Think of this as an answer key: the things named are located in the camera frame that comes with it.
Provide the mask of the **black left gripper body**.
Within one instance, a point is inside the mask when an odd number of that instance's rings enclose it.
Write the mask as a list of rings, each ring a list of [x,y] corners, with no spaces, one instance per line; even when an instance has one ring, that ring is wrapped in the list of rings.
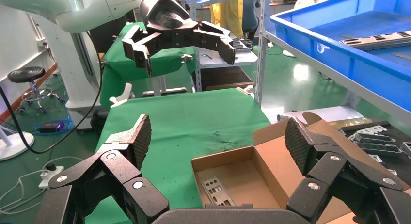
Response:
[[[141,0],[140,16],[148,35],[154,36],[146,45],[149,50],[193,46],[198,23],[176,0]]]

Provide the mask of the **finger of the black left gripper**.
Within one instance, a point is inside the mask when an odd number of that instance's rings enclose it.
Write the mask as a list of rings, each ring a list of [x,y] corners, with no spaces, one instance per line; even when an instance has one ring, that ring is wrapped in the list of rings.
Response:
[[[230,33],[229,30],[223,27],[202,21],[198,28],[192,32],[192,45],[216,51],[227,64],[233,65],[236,52]]]
[[[160,51],[162,34],[149,34],[140,26],[134,25],[122,38],[125,56],[135,62],[136,67],[144,68],[148,77],[153,75],[150,57]]]

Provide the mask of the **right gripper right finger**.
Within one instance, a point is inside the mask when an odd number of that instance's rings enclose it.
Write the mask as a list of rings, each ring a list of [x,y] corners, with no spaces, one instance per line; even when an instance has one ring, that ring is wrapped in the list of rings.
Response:
[[[411,197],[403,183],[351,156],[331,137],[310,132],[289,118],[285,146],[303,175],[286,209],[315,223],[332,198],[366,224],[408,224]]]

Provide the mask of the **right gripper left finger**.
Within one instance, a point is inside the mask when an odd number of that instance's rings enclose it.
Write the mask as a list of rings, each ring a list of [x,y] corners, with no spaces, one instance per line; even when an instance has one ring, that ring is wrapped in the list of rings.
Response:
[[[134,224],[150,224],[169,211],[169,201],[141,173],[151,142],[150,117],[110,135],[89,158],[53,176],[34,218],[36,224],[82,224],[112,197]]]

